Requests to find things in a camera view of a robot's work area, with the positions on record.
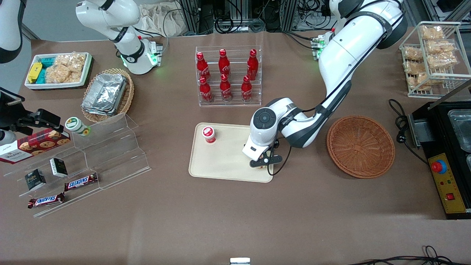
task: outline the wicker basket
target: wicker basket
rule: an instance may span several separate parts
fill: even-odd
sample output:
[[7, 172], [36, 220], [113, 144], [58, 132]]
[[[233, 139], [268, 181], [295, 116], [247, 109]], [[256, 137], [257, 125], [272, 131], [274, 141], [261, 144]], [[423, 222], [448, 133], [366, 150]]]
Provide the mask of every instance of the wicker basket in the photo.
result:
[[[121, 75], [126, 77], [127, 83], [126, 83], [125, 91], [124, 91], [124, 94], [122, 95], [121, 103], [119, 105], [118, 112], [116, 114], [128, 112], [129, 107], [131, 106], [132, 97], [134, 96], [134, 84], [132, 83], [132, 80], [131, 80], [131, 77], [129, 76], [129, 74], [126, 73], [126, 71], [124, 71], [124, 70], [116, 69], [116, 68], [105, 70], [105, 71], [99, 73], [99, 75], [100, 74], [112, 74], [112, 75], [121, 74]], [[88, 92], [90, 91], [90, 87], [93, 84], [93, 82], [95, 81], [95, 78], [97, 76], [98, 75], [96, 75], [90, 81], [89, 85], [87, 86], [87, 90], [85, 91], [85, 95], [83, 95], [84, 99], [87, 96]], [[83, 112], [83, 115], [85, 116], [85, 118], [87, 118], [87, 120], [92, 121], [92, 122], [96, 122], [96, 123], [104, 121], [104, 120], [112, 117], [112, 116], [91, 114], [91, 113], [86, 112], [83, 109], [82, 109], [82, 112]]]
[[388, 131], [365, 116], [347, 116], [336, 121], [327, 134], [327, 149], [341, 170], [362, 179], [386, 173], [395, 156]]

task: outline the red emergency stop button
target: red emergency stop button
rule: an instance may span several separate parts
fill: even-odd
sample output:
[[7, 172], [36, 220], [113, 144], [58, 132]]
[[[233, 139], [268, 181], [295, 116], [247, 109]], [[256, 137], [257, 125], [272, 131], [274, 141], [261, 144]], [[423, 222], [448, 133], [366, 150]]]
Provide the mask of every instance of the red emergency stop button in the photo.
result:
[[447, 165], [441, 159], [430, 164], [430, 167], [432, 168], [433, 172], [436, 172], [438, 174], [444, 174], [447, 171]]
[[455, 199], [455, 196], [453, 195], [453, 193], [447, 193], [446, 197], [447, 197], [447, 200], [454, 200]]

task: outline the white tray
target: white tray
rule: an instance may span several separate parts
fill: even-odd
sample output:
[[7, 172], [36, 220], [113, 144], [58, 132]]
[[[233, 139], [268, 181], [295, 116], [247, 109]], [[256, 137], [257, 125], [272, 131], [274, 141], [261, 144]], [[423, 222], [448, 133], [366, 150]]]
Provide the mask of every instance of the white tray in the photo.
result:
[[[207, 143], [201, 131], [211, 126], [216, 141]], [[250, 158], [242, 152], [250, 135], [245, 125], [200, 123], [195, 128], [188, 172], [193, 177], [268, 183], [272, 180], [266, 168], [252, 168]]]
[[[31, 90], [54, 90], [54, 89], [63, 89], [63, 88], [72, 88], [72, 87], [78, 87], [78, 86], [83, 86], [85, 84], [85, 81], [87, 80], [88, 72], [90, 69], [90, 64], [91, 64], [91, 59], [92, 56], [88, 52], [79, 52], [79, 53], [85, 53], [87, 57], [85, 58], [85, 64], [82, 69], [82, 76], [80, 77], [80, 81], [78, 82], [73, 82], [73, 83], [50, 83], [50, 84], [31, 84], [28, 81], [28, 76], [26, 76], [26, 79], [24, 81], [24, 86], [31, 89]], [[31, 65], [28, 68], [28, 73], [31, 70], [31, 67], [34, 63], [39, 62], [40, 59], [42, 58], [49, 58], [49, 57], [56, 57], [57, 55], [64, 55], [64, 54], [71, 54], [70, 52], [68, 53], [51, 53], [51, 54], [38, 54], [35, 55], [34, 58], [32, 59]]]

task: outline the foil container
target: foil container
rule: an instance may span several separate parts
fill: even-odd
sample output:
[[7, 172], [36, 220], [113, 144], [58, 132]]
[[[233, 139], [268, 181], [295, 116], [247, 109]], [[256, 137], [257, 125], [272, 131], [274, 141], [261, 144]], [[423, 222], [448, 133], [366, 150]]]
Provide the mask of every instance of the foil container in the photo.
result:
[[98, 75], [83, 99], [82, 109], [92, 114], [115, 115], [118, 112], [126, 82], [126, 77], [120, 74]]

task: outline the white cloth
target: white cloth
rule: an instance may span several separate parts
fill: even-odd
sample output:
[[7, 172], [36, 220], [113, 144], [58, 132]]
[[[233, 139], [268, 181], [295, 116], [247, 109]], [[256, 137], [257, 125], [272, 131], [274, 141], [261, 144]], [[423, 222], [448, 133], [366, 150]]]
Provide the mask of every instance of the white cloth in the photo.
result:
[[141, 29], [151, 32], [157, 32], [164, 36], [179, 36], [188, 31], [181, 6], [177, 1], [162, 2], [156, 4], [141, 4]]

